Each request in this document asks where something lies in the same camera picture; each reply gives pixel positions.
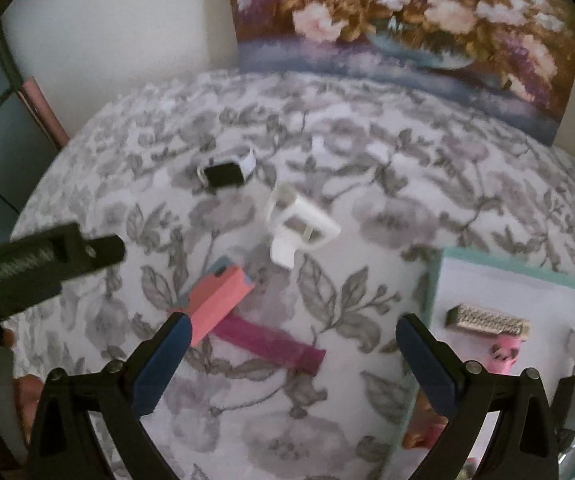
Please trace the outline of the person's left hand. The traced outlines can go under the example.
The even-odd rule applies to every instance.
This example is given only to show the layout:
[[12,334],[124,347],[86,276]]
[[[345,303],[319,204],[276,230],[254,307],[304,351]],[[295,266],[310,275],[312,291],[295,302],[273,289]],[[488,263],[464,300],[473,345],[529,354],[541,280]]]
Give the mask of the person's left hand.
[[[11,349],[14,342],[14,333],[11,330],[3,330],[3,346]],[[29,444],[31,439],[31,431],[36,419],[43,386],[44,383],[41,378],[33,374],[13,379],[16,413],[26,444]]]

